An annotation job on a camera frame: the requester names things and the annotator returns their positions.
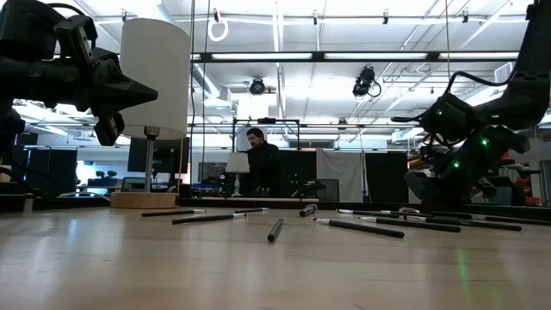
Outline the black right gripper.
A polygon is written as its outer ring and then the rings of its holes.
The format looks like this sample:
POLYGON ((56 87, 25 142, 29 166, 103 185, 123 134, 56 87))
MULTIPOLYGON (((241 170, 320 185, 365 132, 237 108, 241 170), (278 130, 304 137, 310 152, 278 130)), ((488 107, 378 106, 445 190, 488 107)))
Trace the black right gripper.
POLYGON ((457 159, 449 161, 435 177, 428 177, 424 171, 409 170, 404 179, 422 203, 460 202, 469 194, 469 169, 457 159))

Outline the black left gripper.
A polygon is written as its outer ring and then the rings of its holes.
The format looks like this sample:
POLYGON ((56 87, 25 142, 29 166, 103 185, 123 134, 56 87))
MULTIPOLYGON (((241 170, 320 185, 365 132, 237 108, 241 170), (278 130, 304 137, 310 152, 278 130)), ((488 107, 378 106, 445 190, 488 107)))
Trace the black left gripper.
POLYGON ((75 15, 53 28, 61 54, 52 62, 54 80, 65 84, 65 98, 79 110, 90 109, 98 119, 96 137, 103 146, 112 146, 124 129, 119 113, 158 98, 158 92, 121 72, 115 53, 96 45, 97 31, 92 19, 75 15))

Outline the thick black makeup brush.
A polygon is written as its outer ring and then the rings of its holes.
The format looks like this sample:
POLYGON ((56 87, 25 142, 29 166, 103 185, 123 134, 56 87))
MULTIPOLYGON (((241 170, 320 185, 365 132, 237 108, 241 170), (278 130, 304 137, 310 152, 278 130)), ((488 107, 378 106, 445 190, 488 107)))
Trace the thick black makeup brush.
POLYGON ((495 222, 502 222, 502 223, 551 226, 551 221, 545 221, 545 220, 528 220, 528 219, 500 217, 500 216, 492 216, 492 215, 484 215, 484 214, 468 214, 468 213, 460 213, 460 212, 442 212, 442 211, 430 211, 428 214, 423 214, 419 210, 414 208, 401 208, 399 211, 406 214, 420 215, 420 216, 433 215, 433 216, 449 217, 449 218, 456 218, 456 219, 462 219, 462 220, 485 220, 485 221, 495 221, 495 222))

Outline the short black pen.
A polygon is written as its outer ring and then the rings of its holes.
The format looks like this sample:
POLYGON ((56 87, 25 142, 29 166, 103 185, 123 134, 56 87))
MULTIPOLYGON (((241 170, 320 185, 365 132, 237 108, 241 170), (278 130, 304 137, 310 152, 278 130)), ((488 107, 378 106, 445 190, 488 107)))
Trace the short black pen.
POLYGON ((283 227, 283 223, 284 223, 284 219, 283 218, 280 218, 278 219, 275 224, 272 226, 268 236, 267 236, 267 240, 270 242, 270 243, 273 243, 276 241, 276 238, 277 236, 279 235, 282 227, 283 227))

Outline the black partition panel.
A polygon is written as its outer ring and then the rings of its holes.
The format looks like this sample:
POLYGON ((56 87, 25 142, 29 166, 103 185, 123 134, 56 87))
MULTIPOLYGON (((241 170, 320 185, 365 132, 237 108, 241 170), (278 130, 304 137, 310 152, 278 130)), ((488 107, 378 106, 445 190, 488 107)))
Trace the black partition panel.
POLYGON ((366 153, 365 160, 371 202, 407 203, 406 155, 403 152, 366 153))
POLYGON ((31 187, 54 196, 76 187, 77 151, 53 149, 37 144, 35 133, 22 134, 15 143, 15 160, 28 170, 17 169, 31 187))
POLYGON ((316 153, 303 151, 280 151, 279 197, 306 198, 307 183, 317 178, 316 153))

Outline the white shade wooden base lamp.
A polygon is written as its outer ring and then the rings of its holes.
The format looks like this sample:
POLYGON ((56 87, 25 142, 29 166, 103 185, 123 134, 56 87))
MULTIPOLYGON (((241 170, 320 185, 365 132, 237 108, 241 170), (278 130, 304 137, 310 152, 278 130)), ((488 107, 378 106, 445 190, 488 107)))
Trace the white shade wooden base lamp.
POLYGON ((123 133, 146 141, 145 188, 141 192, 114 192, 112 208, 176 207, 177 194, 151 192, 152 165, 156 141, 187 136, 190 45, 189 35, 170 22, 134 18, 122 27, 122 72, 156 90, 158 97, 121 111, 126 123, 123 133))

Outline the black monitor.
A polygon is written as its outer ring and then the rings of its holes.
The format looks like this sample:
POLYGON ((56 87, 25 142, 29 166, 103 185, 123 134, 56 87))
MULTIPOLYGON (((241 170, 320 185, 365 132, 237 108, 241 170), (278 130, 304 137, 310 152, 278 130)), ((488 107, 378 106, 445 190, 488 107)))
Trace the black monitor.
MULTIPOLYGON (((127 170, 145 172, 147 141, 131 138, 127 170)), ((157 173, 187 173, 189 165, 189 138, 156 140, 153 148, 152 168, 157 173)))

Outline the grey chair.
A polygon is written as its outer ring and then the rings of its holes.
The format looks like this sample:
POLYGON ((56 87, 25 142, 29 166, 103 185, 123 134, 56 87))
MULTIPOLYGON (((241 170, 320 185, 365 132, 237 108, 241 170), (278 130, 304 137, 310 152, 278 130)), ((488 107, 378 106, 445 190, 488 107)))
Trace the grey chair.
POLYGON ((339 202, 339 180, 338 179, 319 179, 325 187, 318 193, 318 198, 322 202, 339 202))

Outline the shelf rack with red bins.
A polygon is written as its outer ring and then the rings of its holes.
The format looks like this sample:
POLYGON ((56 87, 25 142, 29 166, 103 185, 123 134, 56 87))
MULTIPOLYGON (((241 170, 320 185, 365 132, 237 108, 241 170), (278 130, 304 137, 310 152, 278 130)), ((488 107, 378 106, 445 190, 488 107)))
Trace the shelf rack with red bins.
POLYGON ((542 171, 534 155, 508 151, 498 168, 498 185, 511 186, 511 204, 541 207, 542 171))

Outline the small white table lamp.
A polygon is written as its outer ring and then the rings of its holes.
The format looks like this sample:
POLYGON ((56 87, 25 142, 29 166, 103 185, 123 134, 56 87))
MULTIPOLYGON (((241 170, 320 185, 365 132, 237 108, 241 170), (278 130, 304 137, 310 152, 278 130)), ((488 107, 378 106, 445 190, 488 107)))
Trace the small white table lamp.
POLYGON ((231 197, 242 196, 247 187, 247 175, 250 172, 248 154, 246 152, 231 152, 226 163, 226 173, 233 176, 231 197))

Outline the ceiling strip light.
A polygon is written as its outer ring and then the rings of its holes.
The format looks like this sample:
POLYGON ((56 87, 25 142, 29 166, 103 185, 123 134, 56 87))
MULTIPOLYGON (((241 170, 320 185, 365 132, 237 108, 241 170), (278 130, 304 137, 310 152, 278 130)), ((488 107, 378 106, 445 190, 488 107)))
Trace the ceiling strip light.
POLYGON ((213 60, 303 60, 310 59, 311 53, 214 53, 213 60))
POLYGON ((440 59, 516 59, 518 52, 441 53, 440 59))
POLYGON ((425 59, 427 53, 326 53, 325 59, 425 59))

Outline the white ceiling vent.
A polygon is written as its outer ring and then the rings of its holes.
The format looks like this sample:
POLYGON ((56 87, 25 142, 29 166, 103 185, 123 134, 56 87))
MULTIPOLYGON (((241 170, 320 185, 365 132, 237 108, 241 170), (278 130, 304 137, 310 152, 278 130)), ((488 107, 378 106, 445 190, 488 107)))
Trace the white ceiling vent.
POLYGON ((499 85, 508 84, 515 72, 515 63, 508 62, 494 70, 494 82, 499 85))

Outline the person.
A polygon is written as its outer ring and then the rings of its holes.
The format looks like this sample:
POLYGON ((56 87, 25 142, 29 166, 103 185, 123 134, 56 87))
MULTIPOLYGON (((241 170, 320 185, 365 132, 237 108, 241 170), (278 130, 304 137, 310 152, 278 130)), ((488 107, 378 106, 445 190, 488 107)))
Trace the person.
POLYGON ((282 177, 279 148, 270 144, 259 128, 252 127, 246 135, 251 145, 251 149, 246 152, 250 171, 241 179, 242 193, 253 195, 254 192, 260 191, 267 196, 279 196, 282 177))

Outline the black aluminium table frame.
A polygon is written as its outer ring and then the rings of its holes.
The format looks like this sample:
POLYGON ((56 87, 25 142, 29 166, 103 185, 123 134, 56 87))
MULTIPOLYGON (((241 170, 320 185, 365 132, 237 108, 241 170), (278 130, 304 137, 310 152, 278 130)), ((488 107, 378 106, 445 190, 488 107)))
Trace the black aluminium table frame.
MULTIPOLYGON (((23 212, 24 195, 0 194, 0 214, 23 212)), ((515 207, 492 204, 426 204, 395 202, 326 202, 315 198, 270 198, 270 197, 203 197, 182 198, 177 193, 114 192, 110 197, 83 198, 58 196, 54 198, 35 197, 33 211, 70 208, 112 207, 122 209, 175 209, 186 208, 227 208, 231 210, 248 208, 300 210, 314 203, 320 210, 346 208, 351 210, 392 210, 415 208, 423 214, 430 211, 487 214, 492 216, 551 221, 551 208, 515 207)))

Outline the black ceiling light rail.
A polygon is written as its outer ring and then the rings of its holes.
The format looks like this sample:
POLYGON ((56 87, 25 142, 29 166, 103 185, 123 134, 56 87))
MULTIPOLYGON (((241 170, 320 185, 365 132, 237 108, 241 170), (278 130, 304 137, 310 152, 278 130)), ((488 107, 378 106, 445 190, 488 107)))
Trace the black ceiling light rail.
POLYGON ((206 64, 206 63, 261 63, 261 62, 268 62, 268 63, 307 63, 307 62, 365 62, 365 63, 402 63, 402 62, 429 62, 429 63, 440 63, 440 62, 509 62, 509 61, 515 61, 516 59, 440 59, 439 55, 441 53, 479 53, 479 52, 411 52, 411 51, 405 51, 405 52, 368 52, 368 53, 427 53, 428 56, 425 59, 342 59, 342 60, 328 60, 325 59, 326 53, 361 53, 361 52, 278 52, 278 53, 311 53, 313 56, 310 59, 303 59, 303 60, 253 60, 253 59, 246 59, 246 60, 213 60, 212 55, 214 53, 194 53, 191 56, 191 61, 193 63, 197 64, 206 64))

